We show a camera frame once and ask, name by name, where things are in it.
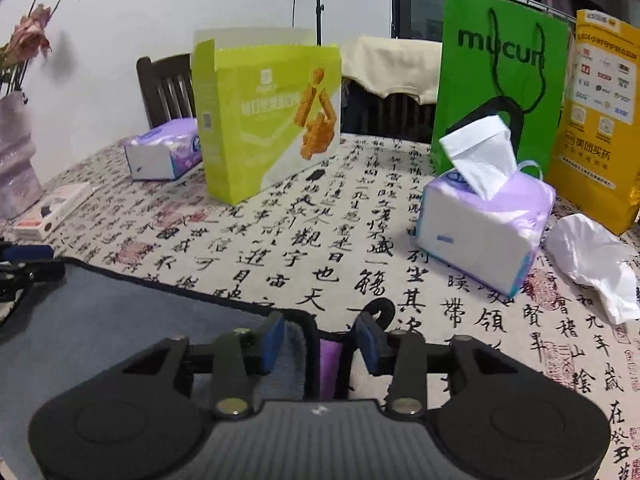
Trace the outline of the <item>purple and grey towel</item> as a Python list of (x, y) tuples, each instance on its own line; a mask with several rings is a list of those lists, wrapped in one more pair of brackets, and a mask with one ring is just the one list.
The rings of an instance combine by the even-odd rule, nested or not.
[(57, 281), (33, 284), (1, 322), (1, 421), (41, 404), (157, 341), (175, 335), (205, 344), (271, 313), (63, 259)]

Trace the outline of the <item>white flat phone box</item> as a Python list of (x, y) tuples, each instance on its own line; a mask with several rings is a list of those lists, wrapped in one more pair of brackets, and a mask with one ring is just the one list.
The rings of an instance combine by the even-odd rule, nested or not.
[(93, 194), (90, 182), (68, 184), (49, 192), (13, 226), (17, 240), (42, 242)]

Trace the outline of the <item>pink speckled ceramic vase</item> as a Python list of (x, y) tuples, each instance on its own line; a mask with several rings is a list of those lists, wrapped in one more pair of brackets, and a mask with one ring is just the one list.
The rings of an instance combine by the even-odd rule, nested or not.
[(41, 183), (32, 166), (36, 146), (23, 92), (13, 91), (1, 99), (0, 134), (1, 218), (10, 220), (42, 196)]

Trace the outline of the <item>calligraphy print tablecloth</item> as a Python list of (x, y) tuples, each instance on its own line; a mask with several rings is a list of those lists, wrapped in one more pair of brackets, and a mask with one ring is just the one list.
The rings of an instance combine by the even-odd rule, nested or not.
[(54, 179), (96, 190), (51, 235), (56, 251), (184, 290), (310, 313), (347, 330), (369, 300), (396, 304), (395, 325), (442, 342), (480, 338), (596, 402), (612, 428), (603, 479), (639, 474), (639, 326), (611, 325), (594, 292), (539, 254), (504, 298), (416, 247), (431, 179), (428, 147), (343, 136), (337, 155), (238, 206), (215, 203), (201, 169), (136, 182), (118, 145)]

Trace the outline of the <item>right purple tissue pack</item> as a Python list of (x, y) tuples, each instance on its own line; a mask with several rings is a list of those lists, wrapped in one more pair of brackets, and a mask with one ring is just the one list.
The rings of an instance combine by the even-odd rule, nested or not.
[(555, 201), (536, 162), (517, 162), (511, 130), (497, 115), (443, 136), (454, 168), (425, 185), (416, 244), (507, 297), (535, 260)]

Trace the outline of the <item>purple tissue pack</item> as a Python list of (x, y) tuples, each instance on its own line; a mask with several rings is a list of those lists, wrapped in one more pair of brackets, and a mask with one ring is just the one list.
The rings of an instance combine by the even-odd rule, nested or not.
[(135, 181), (175, 181), (202, 162), (198, 122), (170, 120), (126, 141), (124, 150)]
[(497, 115), (443, 136), (454, 168), (425, 185), (416, 244), (507, 297), (535, 260), (555, 201), (536, 162), (517, 162), (511, 130)]

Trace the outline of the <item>left purple tissue pack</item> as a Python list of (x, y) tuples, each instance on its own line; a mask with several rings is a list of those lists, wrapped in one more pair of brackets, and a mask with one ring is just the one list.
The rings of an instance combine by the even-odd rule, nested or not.
[(198, 122), (170, 120), (126, 141), (124, 150), (135, 181), (175, 181), (202, 162)]

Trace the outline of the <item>dried pink roses bouquet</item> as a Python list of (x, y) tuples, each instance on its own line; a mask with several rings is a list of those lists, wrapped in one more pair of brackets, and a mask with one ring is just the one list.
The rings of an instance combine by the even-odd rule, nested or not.
[(63, 0), (45, 6), (32, 0), (27, 13), (14, 26), (9, 40), (1, 46), (1, 95), (8, 96), (23, 90), (29, 62), (42, 55), (46, 58), (51, 44), (46, 34), (52, 16)]

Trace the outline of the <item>crumpled white tissue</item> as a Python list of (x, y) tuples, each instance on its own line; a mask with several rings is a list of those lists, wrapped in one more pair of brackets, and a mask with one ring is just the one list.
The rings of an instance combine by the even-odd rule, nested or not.
[(595, 289), (608, 320), (638, 321), (639, 279), (631, 267), (638, 252), (584, 214), (563, 217), (548, 232), (544, 248), (574, 283)]

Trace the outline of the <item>dark wooden chair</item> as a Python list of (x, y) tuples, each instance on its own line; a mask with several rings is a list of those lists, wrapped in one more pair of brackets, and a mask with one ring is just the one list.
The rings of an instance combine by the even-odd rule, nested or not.
[(151, 128), (173, 119), (196, 117), (189, 53), (156, 61), (144, 56), (137, 60), (136, 70)]

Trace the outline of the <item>lime green snack box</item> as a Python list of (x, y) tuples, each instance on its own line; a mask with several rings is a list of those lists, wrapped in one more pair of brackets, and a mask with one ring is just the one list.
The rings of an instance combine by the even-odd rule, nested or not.
[(340, 145), (342, 59), (314, 31), (195, 32), (192, 88), (210, 196), (236, 205), (320, 164)]

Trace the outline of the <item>yellow paper bag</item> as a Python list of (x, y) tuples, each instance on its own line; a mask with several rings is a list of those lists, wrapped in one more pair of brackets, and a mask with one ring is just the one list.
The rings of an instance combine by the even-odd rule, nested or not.
[(572, 79), (548, 182), (616, 235), (639, 212), (639, 29), (579, 10)]

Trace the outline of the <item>cream cloth over chair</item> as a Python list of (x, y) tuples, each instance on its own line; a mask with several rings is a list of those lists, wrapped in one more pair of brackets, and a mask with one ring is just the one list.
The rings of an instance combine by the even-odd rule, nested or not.
[(379, 98), (405, 94), (419, 105), (437, 103), (441, 42), (360, 36), (340, 50), (343, 76)]

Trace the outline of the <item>green mucun paper bag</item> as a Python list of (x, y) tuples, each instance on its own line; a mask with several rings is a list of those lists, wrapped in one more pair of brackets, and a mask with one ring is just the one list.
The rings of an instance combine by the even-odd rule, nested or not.
[(436, 174), (452, 168), (439, 140), (484, 116), (511, 130), (518, 162), (551, 162), (563, 105), (570, 25), (508, 0), (445, 0), (432, 136)]

